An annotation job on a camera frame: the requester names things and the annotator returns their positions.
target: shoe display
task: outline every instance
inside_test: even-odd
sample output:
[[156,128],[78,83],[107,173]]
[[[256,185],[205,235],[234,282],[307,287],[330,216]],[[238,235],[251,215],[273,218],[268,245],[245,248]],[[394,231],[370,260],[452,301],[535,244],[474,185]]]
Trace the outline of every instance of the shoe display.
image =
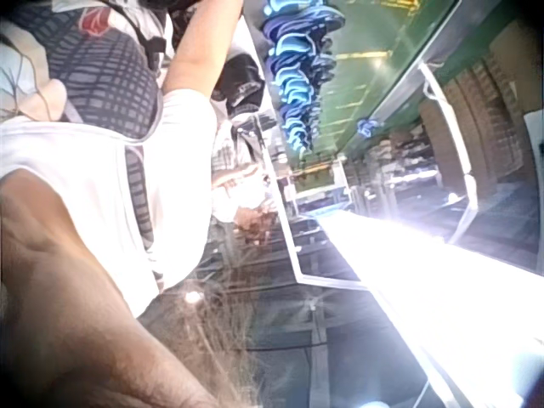
[[262,32],[274,44],[265,69],[280,95],[286,141],[295,151],[312,150],[320,134],[320,90],[337,65],[327,35],[346,19],[322,0],[269,0],[264,13]]

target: light fixture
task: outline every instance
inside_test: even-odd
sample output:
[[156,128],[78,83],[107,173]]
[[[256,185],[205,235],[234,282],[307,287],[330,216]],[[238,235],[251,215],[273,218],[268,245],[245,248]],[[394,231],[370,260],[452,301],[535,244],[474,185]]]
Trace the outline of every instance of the light fixture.
[[473,406],[523,405],[544,370],[543,277],[391,221],[318,220],[444,402],[458,406],[437,365]]
[[185,302],[189,304],[199,303],[203,298],[204,294],[197,291],[185,293]]
[[285,153],[280,153],[278,155],[278,163],[286,164],[288,162],[287,155]]
[[448,204],[455,204],[456,202],[458,202],[460,200],[461,200],[461,198],[456,193],[448,194]]
[[389,408],[389,405],[381,401],[372,401],[362,405],[360,408]]

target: hair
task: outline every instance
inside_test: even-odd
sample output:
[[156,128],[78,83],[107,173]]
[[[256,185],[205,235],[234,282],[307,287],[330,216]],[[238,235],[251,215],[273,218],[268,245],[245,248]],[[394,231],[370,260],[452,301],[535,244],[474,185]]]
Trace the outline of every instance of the hair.
[[277,212],[264,212],[261,208],[255,210],[258,212],[258,216],[252,219],[249,227],[239,226],[238,229],[244,235],[246,244],[256,243],[256,245],[265,245],[269,232],[274,226],[278,217]]
[[[218,400],[222,408],[258,404],[247,349],[249,300],[227,293],[230,274],[221,281],[184,280],[157,297],[139,322],[163,343]],[[199,292],[201,301],[185,301]]]

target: blue shoe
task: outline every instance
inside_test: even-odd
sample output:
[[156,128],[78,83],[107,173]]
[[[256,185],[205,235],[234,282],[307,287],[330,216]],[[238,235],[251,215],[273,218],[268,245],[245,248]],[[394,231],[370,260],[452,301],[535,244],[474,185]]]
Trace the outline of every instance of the blue shoe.
[[306,54],[283,54],[280,56],[268,57],[266,59],[266,70],[275,76],[281,68],[294,66],[309,66],[316,57]]
[[339,30],[345,24],[346,18],[337,8],[316,6],[295,15],[278,15],[268,19],[263,25],[263,34],[272,43],[292,33],[311,34],[318,42],[325,34]]
[[306,75],[299,69],[300,65],[281,68],[274,77],[274,85],[283,88],[284,84],[291,80],[304,79]]
[[304,91],[291,91],[285,98],[282,100],[289,105],[309,105],[312,102],[312,95]]
[[323,4],[322,0],[269,0],[264,6],[264,15],[285,13],[289,11],[297,11],[301,7],[309,7]]
[[304,123],[300,119],[297,119],[295,117],[290,117],[286,120],[286,122],[283,124],[282,128],[289,132],[294,127],[301,127],[304,128]]
[[288,132],[287,143],[292,145],[295,141],[305,138],[307,135],[304,127],[295,127]]
[[307,34],[292,32],[281,37],[276,46],[269,50],[269,56],[278,56],[284,53],[316,55],[317,47],[314,40]]
[[288,95],[292,91],[304,91],[308,94],[314,94],[314,89],[310,85],[309,80],[306,76],[302,78],[288,79],[283,83],[283,87],[281,88],[282,94]]

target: skin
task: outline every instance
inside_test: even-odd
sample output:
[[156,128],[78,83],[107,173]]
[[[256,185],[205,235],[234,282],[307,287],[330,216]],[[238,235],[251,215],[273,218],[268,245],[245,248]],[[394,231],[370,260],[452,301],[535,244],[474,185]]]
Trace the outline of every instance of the skin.
[[[203,0],[164,92],[210,95],[241,0]],[[3,362],[25,395],[51,406],[217,407],[131,315],[79,237],[61,198],[25,170],[0,182],[2,282],[10,295]]]

